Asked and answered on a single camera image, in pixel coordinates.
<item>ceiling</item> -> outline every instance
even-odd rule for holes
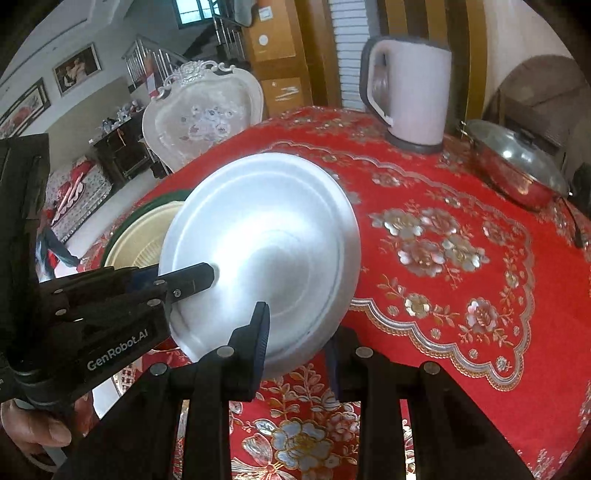
[[[123,19],[133,0],[63,0],[31,32],[0,77],[0,86],[33,56]]]

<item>sofa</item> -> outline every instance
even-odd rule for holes
[[[44,210],[56,237],[66,242],[106,200],[112,188],[102,167],[86,156],[52,172]]]

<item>white chair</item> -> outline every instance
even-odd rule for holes
[[[262,120],[261,85],[234,65],[190,61],[158,91],[146,107],[142,130],[150,149],[172,172]]]

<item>white floor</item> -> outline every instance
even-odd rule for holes
[[[140,173],[127,185],[103,203],[66,242],[72,255],[82,258],[95,240],[113,224],[117,218],[152,190],[160,180],[155,179],[150,169]],[[65,277],[76,273],[61,262],[56,267],[56,277]]]

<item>screw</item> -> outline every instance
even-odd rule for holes
[[[150,367],[150,373],[155,377],[166,373],[166,370],[168,370],[168,365],[162,362],[159,364],[154,364]]]
[[[230,358],[232,355],[234,355],[234,349],[229,345],[224,345],[218,348],[216,353],[220,358]]]
[[[427,362],[423,365],[423,369],[429,375],[437,375],[441,371],[441,367],[435,362]]]
[[[355,350],[355,355],[359,358],[371,358],[374,354],[374,351],[368,346],[360,346]]]

